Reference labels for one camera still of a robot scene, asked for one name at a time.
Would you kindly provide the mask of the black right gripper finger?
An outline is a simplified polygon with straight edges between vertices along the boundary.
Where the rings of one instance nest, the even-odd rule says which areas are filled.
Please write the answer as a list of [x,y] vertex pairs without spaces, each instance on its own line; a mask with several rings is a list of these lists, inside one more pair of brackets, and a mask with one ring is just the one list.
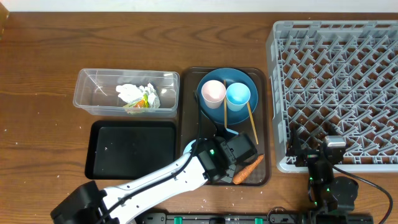
[[329,121],[325,121],[325,131],[327,132],[328,136],[339,136],[334,124]]
[[297,134],[295,126],[293,126],[290,129],[290,140],[289,140],[288,151],[299,151],[301,149],[302,148],[301,148],[300,138]]

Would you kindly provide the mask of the orange carrot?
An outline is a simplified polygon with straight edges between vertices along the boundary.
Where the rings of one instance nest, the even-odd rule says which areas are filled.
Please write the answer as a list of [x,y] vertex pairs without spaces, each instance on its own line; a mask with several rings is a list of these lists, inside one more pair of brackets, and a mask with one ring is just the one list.
[[238,172],[234,177],[233,177],[233,183],[238,185],[242,183],[245,179],[247,179],[250,174],[253,172],[253,170],[261,163],[263,160],[264,155],[261,154],[257,157],[257,159],[252,163],[246,166],[243,170]]

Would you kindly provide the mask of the green food wrapper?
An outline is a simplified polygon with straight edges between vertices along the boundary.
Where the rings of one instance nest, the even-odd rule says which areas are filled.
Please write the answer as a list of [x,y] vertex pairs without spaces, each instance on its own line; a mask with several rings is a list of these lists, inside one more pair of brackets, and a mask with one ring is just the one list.
[[123,108],[129,113],[136,113],[133,108],[144,108],[144,109],[159,109],[160,108],[160,98],[156,92],[156,89],[151,83],[148,83],[147,86],[144,86],[144,96],[142,100],[127,103],[123,106]]

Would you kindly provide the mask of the white tissue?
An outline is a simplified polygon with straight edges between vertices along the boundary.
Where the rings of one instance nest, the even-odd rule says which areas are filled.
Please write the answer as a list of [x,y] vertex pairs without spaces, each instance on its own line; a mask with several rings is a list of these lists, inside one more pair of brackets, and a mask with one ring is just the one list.
[[136,86],[133,84],[123,84],[116,87],[116,91],[119,93],[118,97],[125,103],[133,103],[142,100],[144,96],[145,88],[143,86]]

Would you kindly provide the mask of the light blue rice bowl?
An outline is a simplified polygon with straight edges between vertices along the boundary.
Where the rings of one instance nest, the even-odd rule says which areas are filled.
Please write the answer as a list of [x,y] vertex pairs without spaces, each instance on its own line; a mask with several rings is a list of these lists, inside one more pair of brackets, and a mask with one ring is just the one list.
[[[224,132],[224,135],[227,135],[228,138],[232,138],[232,137],[238,135],[238,132],[237,132],[237,131],[234,131],[234,130],[232,130],[232,129],[226,128],[226,131]],[[190,152],[190,151],[193,149],[193,145],[194,145],[195,141],[196,141],[196,140],[194,139],[194,140],[190,141],[190,142],[186,145],[186,147],[185,147],[184,150],[183,150],[183,154],[188,153],[188,152]]]

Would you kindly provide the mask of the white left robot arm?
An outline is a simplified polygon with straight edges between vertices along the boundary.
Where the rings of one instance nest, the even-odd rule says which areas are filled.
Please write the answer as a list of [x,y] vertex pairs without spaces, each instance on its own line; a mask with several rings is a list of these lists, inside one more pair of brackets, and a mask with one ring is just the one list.
[[137,180],[103,190],[95,181],[79,186],[50,216],[54,223],[132,223],[173,196],[218,182],[256,155],[246,133],[222,128],[212,138],[197,136],[176,161]]

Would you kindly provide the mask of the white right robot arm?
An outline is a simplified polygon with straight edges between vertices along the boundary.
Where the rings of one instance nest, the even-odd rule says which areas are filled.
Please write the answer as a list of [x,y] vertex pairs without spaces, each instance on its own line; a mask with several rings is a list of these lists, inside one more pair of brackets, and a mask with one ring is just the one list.
[[295,157],[295,166],[308,168],[308,196],[313,209],[298,216],[298,223],[348,223],[354,210],[358,183],[349,177],[335,177],[333,166],[343,160],[346,142],[336,131],[315,148],[302,146],[296,128],[290,129],[286,155]]

